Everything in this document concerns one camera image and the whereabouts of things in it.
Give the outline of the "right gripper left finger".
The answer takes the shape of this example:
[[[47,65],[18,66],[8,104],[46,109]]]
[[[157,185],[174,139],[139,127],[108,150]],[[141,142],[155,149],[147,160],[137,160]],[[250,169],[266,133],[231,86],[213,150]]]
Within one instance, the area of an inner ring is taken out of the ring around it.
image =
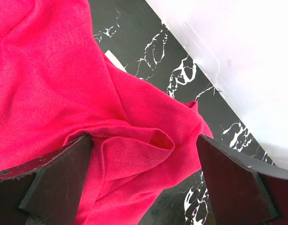
[[[72,225],[89,168],[92,138],[76,138],[0,171],[0,225]]]

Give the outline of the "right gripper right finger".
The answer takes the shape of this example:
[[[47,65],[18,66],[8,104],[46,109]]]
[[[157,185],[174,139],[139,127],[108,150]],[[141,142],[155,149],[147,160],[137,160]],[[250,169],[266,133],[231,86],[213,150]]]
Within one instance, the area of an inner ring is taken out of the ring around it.
[[[218,225],[288,225],[288,170],[207,137],[197,151]]]

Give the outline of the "pink red t shirt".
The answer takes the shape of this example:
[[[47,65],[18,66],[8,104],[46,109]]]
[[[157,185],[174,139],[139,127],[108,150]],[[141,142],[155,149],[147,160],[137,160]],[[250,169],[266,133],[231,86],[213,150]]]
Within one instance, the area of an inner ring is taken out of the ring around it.
[[[200,170],[211,136],[180,103],[114,66],[86,0],[0,0],[0,171],[88,133],[75,224],[136,225],[160,193]]]

